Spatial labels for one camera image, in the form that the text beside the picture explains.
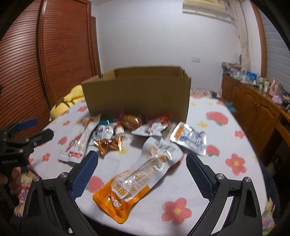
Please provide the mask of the person's left hand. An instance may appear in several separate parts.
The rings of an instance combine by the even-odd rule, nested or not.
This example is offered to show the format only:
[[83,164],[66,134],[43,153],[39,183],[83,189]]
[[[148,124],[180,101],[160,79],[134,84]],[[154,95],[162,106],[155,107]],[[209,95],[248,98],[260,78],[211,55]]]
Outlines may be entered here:
[[22,188],[21,176],[21,167],[13,168],[10,177],[1,174],[1,184],[5,185],[8,183],[10,193],[13,195],[18,195]]

